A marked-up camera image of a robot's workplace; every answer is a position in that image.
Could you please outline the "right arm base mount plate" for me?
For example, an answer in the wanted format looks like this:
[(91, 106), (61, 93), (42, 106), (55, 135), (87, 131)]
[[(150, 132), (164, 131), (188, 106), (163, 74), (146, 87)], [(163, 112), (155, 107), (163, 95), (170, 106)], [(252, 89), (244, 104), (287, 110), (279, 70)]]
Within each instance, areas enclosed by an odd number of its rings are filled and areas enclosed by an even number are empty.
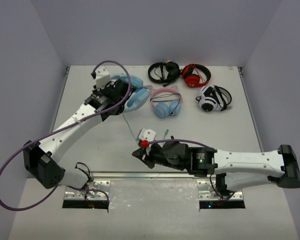
[(199, 178), (196, 180), (198, 189), (198, 198), (201, 201), (242, 201), (244, 199), (241, 190), (234, 192), (229, 190), (220, 190), (217, 188), (216, 179)]

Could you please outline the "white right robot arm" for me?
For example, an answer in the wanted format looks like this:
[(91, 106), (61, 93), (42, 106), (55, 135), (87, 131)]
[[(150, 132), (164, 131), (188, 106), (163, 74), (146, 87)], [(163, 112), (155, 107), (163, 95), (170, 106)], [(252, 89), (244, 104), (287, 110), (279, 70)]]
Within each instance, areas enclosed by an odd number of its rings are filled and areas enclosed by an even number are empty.
[(221, 197), (244, 188), (276, 185), (283, 189), (300, 188), (300, 169), (290, 145), (282, 144), (268, 152), (234, 152), (209, 146), (189, 146), (178, 139), (148, 142), (142, 140), (132, 156), (148, 168), (155, 165), (187, 171), (205, 178), (215, 176), (213, 190)]

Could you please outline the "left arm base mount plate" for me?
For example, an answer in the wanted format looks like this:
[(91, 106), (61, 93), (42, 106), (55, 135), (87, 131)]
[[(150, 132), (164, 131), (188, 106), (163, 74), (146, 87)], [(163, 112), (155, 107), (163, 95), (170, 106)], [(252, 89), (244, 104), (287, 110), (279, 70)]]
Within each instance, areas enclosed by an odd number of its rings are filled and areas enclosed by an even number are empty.
[(79, 202), (108, 202), (110, 196), (111, 181), (107, 179), (94, 179), (87, 184), (88, 190), (74, 190), (70, 187), (65, 188), (65, 201)]

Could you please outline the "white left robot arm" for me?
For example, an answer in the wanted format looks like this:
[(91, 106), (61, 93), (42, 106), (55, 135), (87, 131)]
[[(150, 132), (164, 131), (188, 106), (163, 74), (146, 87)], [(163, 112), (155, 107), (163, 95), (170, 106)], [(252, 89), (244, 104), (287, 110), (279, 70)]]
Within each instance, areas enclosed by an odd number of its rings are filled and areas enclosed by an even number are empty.
[(92, 181), (91, 175), (78, 167), (61, 166), (59, 162), (90, 129), (109, 116), (121, 114), (131, 91), (132, 85), (121, 78), (106, 84), (103, 89), (94, 89), (79, 109), (51, 136), (36, 143), (26, 143), (27, 148), (23, 150), (25, 169), (46, 189), (57, 185), (83, 189)]

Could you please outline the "light blue gaming headphones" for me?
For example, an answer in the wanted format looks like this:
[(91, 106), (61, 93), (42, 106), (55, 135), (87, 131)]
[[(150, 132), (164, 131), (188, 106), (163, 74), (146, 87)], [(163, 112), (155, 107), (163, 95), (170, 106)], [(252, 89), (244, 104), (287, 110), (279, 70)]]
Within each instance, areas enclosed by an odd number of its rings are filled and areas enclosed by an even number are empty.
[[(105, 86), (112, 86), (115, 82), (120, 79), (124, 82), (128, 82), (128, 77), (125, 73), (117, 73), (111, 75), (111, 81), (109, 81)], [(141, 108), (148, 100), (150, 92), (144, 86), (144, 82), (135, 75), (130, 75), (130, 82), (132, 85), (131, 97), (126, 102), (124, 106), (124, 113), (129, 113)]]

